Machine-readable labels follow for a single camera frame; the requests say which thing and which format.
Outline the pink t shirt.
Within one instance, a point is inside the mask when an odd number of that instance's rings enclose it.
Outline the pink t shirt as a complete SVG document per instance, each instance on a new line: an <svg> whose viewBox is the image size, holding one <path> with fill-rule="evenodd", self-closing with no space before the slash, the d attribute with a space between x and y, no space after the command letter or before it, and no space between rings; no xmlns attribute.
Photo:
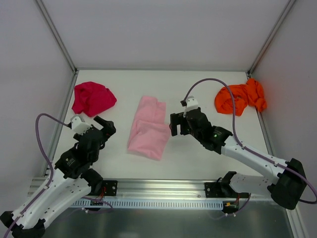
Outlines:
<svg viewBox="0 0 317 238"><path fill-rule="evenodd" d="M143 96L131 126L127 149L153 160L161 160L171 136L165 121L166 103L155 97Z"/></svg>

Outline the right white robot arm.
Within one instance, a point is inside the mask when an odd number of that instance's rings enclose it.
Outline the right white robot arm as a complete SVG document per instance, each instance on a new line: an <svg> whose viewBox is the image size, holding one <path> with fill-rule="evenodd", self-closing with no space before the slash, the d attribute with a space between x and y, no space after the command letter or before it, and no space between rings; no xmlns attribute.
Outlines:
<svg viewBox="0 0 317 238"><path fill-rule="evenodd" d="M234 197L239 193L251 193L271 197L275 203L289 210L295 209L303 194L306 183L303 165L296 159L285 161L271 157L263 159L262 152L252 153L235 140L231 131L212 125L200 108L187 113L170 115L171 135L191 135L205 149L235 159L260 173L259 176L247 176L229 171L216 186L225 197Z"/></svg>

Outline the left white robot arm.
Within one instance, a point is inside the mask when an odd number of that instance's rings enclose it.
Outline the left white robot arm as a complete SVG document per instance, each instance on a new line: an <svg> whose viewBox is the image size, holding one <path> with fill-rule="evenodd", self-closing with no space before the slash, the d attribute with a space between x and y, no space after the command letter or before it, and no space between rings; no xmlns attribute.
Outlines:
<svg viewBox="0 0 317 238"><path fill-rule="evenodd" d="M49 177L32 196L14 211L5 211L0 220L6 226L5 237L41 238L45 230L63 211L78 199L96 195L102 189L103 177L92 165L99 152L116 133L112 121L94 117L101 128L74 116L67 127L74 131L77 141L63 152L55 164L50 164Z"/></svg>

